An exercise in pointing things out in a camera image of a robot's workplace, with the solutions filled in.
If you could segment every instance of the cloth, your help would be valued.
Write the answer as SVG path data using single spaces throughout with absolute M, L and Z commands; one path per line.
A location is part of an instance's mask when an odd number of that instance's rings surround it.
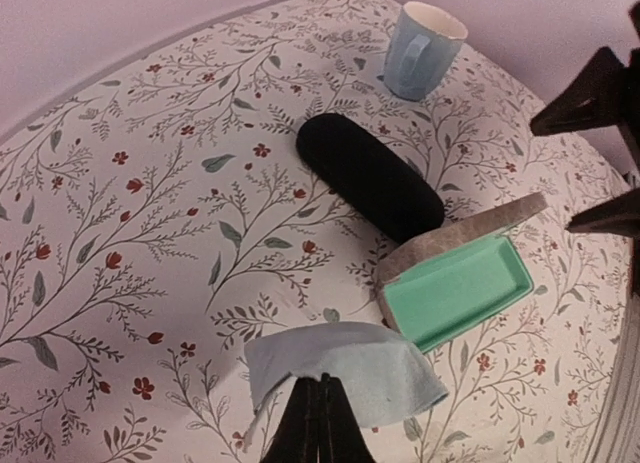
M 423 413 L 448 394 L 420 350 L 385 327 L 325 323 L 258 338 L 245 346 L 254 409 L 290 376 L 340 378 L 362 428 Z

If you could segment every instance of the pink wall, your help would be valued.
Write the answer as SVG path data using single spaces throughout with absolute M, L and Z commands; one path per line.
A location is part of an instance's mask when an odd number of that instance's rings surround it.
M 270 0 L 0 0 L 0 143 L 61 94 L 203 22 Z M 544 99 L 594 50 L 626 60 L 637 39 L 625 14 L 634 0 L 423 0 L 448 9 L 470 42 Z M 615 132 L 590 136 L 619 168 Z
M 269 1 L 0 0 L 0 144 L 123 60 Z
M 546 101 L 564 90 L 600 46 L 611 46 L 625 63 L 630 48 L 640 46 L 627 17 L 636 0 L 421 1 L 458 16 L 476 49 Z M 616 130 L 585 136 L 614 166 L 629 169 Z

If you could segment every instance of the red flower print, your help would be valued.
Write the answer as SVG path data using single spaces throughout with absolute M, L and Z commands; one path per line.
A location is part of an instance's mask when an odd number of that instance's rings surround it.
M 192 125 L 183 126 L 180 130 L 180 134 L 182 136 L 193 135 L 193 132 L 196 131 L 196 127 Z
M 118 268 L 120 268 L 121 261 L 122 261 L 122 255 L 117 251 L 114 251 L 113 253 L 109 253 L 107 255 L 105 264 L 107 265 L 107 268 L 109 268 L 110 270 L 117 270 Z
M 119 151 L 113 156 L 111 161 L 119 165 L 124 165 L 124 162 L 127 161 L 128 159 L 129 159 L 129 155 L 127 155 L 126 151 Z
M 234 431 L 231 437 L 236 440 L 234 443 L 235 447 L 238 449 L 242 448 L 242 445 L 244 444 L 244 436 L 242 436 L 239 431 Z
M 100 383 L 98 383 L 98 388 L 100 388 L 101 392 L 106 393 L 107 395 L 111 393 L 111 385 L 106 381 L 101 381 Z
M 186 356 L 189 358 L 192 358 L 194 356 L 196 356 L 195 354 L 195 350 L 196 350 L 196 344 L 195 343 L 191 343 L 190 345 L 188 345 L 186 342 L 182 343 L 180 345 L 180 348 L 182 348 L 182 351 L 180 352 L 180 356 Z
M 39 260 L 46 260 L 47 258 L 49 258 L 50 254 L 51 247 L 49 245 L 40 245 L 38 248 L 36 248 L 36 258 L 38 258 Z
M 54 190 L 57 190 L 58 188 L 60 188 L 62 186 L 62 182 L 63 182 L 63 180 L 62 180 L 61 176 L 54 176 L 53 180 L 51 180 L 52 188 Z
M 271 150 L 267 148 L 264 143 L 258 143 L 258 146 L 253 149 L 253 152 L 260 158 L 266 158 L 267 155 L 271 153 Z
M 129 183 L 127 183 L 127 190 L 129 190 L 131 194 L 134 194 L 139 192 L 143 186 L 144 183 L 140 181 L 140 178 L 134 178 L 133 180 L 129 180 Z
M 578 406 L 578 392 L 576 390 L 571 390 L 569 393 L 569 401 L 567 402 L 569 406 Z
M 542 375 L 542 373 L 545 372 L 546 368 L 544 365 L 546 365 L 547 362 L 544 358 L 540 359 L 540 360 L 536 360 L 535 364 L 533 365 L 533 371 L 535 371 L 538 376 Z
M 489 367 L 491 366 L 491 362 L 489 360 L 489 355 L 482 353 L 477 359 L 476 361 L 478 362 L 478 364 L 480 365 L 480 371 L 485 371 L 488 370 Z
M 313 241 L 307 240 L 302 244 L 302 250 L 305 253 L 309 253 L 310 255 L 313 255 L 318 250 L 318 247 Z
M 164 333 L 154 331 L 149 336 L 147 336 L 147 341 L 152 345 L 157 345 L 158 343 L 162 343 L 162 338 L 164 338 Z
M 141 395 L 143 400 L 150 400 L 151 393 L 156 387 L 149 382 L 149 378 L 136 378 L 133 380 L 133 394 Z

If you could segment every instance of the mug handle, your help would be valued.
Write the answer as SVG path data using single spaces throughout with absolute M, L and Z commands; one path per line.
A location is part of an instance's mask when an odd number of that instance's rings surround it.
M 411 43 L 409 43 L 402 58 L 402 63 L 400 64 L 400 75 L 403 84 L 411 82 L 418 60 L 430 43 L 431 38 L 424 35 L 416 35 L 416 37 L 411 40 Z

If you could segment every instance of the green plastic tray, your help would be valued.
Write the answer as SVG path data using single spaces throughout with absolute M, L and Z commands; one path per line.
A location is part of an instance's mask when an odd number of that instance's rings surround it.
M 415 265 L 383 291 L 398 330 L 426 353 L 532 289 L 511 240 L 489 235 Z

